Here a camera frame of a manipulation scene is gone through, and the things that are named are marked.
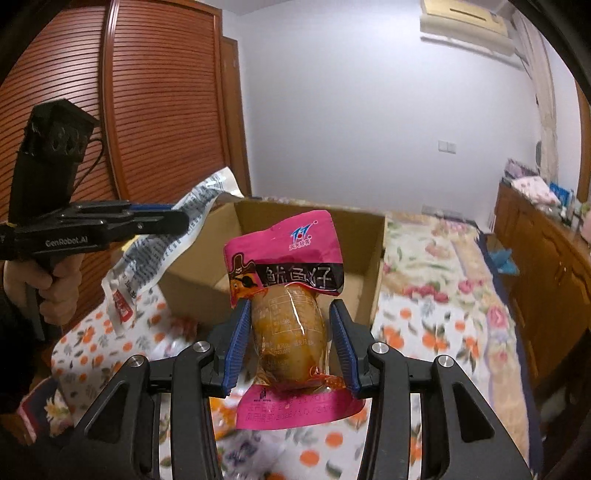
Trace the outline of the person's left hand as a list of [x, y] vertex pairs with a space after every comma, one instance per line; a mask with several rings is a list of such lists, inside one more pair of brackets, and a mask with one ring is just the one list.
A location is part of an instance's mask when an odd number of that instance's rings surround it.
[[26, 288], [33, 288], [42, 299], [39, 312], [44, 320], [55, 326], [64, 326], [76, 312], [83, 259], [83, 254], [66, 257], [55, 265], [51, 274], [33, 260], [6, 261], [3, 267], [4, 291], [8, 299], [26, 314]]

